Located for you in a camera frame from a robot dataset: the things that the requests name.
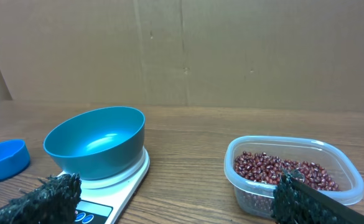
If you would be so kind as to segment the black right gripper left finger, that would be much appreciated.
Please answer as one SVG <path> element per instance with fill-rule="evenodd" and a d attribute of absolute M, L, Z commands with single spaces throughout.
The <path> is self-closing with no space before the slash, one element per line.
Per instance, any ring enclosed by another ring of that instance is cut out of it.
<path fill-rule="evenodd" d="M 42 185 L 0 208 L 0 224 L 73 223 L 81 201 L 82 181 L 78 174 L 41 179 Z"/>

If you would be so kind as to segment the blue plastic scoop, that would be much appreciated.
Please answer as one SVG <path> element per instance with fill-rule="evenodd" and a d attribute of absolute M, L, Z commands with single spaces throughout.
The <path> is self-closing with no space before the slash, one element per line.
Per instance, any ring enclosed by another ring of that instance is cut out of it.
<path fill-rule="evenodd" d="M 24 140 L 0 142 L 0 181 L 17 175 L 29 164 L 30 155 Z"/>

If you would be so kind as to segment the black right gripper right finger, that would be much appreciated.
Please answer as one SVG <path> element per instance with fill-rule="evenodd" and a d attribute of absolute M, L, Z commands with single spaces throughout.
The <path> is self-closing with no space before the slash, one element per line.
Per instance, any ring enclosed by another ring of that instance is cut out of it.
<path fill-rule="evenodd" d="M 364 224 L 364 215 L 302 183 L 285 171 L 273 190 L 271 218 L 279 224 Z"/>

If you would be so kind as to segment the red adzuki beans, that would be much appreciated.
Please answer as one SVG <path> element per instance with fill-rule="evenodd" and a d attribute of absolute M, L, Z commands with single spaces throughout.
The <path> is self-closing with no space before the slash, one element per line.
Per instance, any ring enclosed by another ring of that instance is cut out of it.
<path fill-rule="evenodd" d="M 299 180 L 316 190 L 339 191 L 337 184 L 320 164 L 308 161 L 281 159 L 262 153 L 244 151 L 235 157 L 234 171 L 241 177 L 254 182 L 277 185 L 285 171 L 298 171 L 303 175 Z"/>

